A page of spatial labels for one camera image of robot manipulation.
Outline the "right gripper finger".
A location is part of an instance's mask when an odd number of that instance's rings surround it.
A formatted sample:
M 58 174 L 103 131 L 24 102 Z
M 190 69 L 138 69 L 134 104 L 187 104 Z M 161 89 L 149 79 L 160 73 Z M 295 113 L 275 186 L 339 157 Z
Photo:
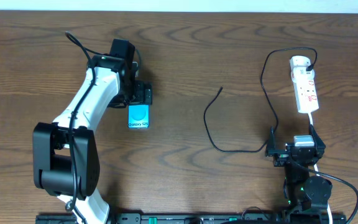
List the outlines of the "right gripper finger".
M 312 124 L 309 125 L 309 134 L 313 138 L 314 147 L 316 149 L 317 157 L 322 157 L 325 152 L 326 145 L 323 142 L 323 140 L 318 136 L 318 134 L 316 133 L 316 130 Z
M 271 127 L 269 137 L 268 137 L 268 140 L 267 140 L 267 144 L 266 144 L 266 147 L 265 147 L 265 156 L 266 157 L 273 157 L 273 156 L 280 157 L 281 155 L 284 155 L 286 153 L 287 153 L 286 150 L 276 148 L 275 130 L 274 130 L 273 127 Z

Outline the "teal screen smartphone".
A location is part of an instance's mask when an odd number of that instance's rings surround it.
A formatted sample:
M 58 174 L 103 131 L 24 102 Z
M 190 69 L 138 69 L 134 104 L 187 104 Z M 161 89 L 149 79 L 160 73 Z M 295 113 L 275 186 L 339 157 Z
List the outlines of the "teal screen smartphone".
M 130 105 L 128 107 L 128 127 L 131 129 L 149 127 L 149 105 Z

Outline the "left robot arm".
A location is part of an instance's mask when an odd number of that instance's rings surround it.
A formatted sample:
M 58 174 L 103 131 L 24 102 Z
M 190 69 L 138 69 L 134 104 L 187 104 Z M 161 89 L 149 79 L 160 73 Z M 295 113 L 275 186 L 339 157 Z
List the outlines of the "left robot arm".
M 97 189 L 100 163 L 95 132 L 108 108 L 127 109 L 131 129 L 149 127 L 152 86 L 138 80 L 139 51 L 128 40 L 114 39 L 107 54 L 84 47 L 85 80 L 67 108 L 51 123 L 38 123 L 32 134 L 34 184 L 64 202 L 65 215 L 38 215 L 36 223 L 115 223 L 117 215 Z

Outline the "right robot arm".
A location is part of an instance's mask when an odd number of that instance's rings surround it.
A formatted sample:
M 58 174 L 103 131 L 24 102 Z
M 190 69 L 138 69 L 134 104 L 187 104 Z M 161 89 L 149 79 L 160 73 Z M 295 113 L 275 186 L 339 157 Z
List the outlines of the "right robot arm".
M 287 223 L 322 223 L 332 192 L 330 180 L 310 175 L 323 156 L 326 145 L 309 125 L 309 134 L 295 136 L 284 149 L 277 149 L 274 129 L 270 130 L 265 156 L 273 158 L 275 167 L 285 170 L 284 193 L 289 206 L 282 212 Z

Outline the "white USB charger adapter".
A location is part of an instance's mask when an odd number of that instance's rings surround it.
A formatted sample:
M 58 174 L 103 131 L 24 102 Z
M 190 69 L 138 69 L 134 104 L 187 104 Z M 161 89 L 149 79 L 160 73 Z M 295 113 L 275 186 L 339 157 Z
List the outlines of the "white USB charger adapter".
M 302 55 L 295 55 L 290 59 L 290 68 L 293 70 L 296 67 L 306 67 L 311 65 L 311 61 L 308 57 Z

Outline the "white power strip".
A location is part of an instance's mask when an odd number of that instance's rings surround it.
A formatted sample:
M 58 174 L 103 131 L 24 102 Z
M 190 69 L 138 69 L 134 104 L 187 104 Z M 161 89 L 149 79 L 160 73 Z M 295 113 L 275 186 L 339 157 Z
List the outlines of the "white power strip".
M 291 71 L 296 105 L 299 113 L 312 113 L 319 109 L 314 70 L 306 71 L 306 67 L 295 67 Z

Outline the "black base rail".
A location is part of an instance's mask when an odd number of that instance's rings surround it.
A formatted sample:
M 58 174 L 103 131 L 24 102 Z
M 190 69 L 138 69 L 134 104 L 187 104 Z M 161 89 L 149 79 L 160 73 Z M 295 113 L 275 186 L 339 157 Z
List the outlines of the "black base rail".
M 71 224 L 81 223 L 74 215 L 43 214 L 35 218 L 35 224 Z M 285 223 L 285 219 L 276 214 L 258 212 L 244 215 L 159 215 L 139 213 L 120 213 L 109 217 L 108 223 L 113 224 L 219 224 L 219 223 Z

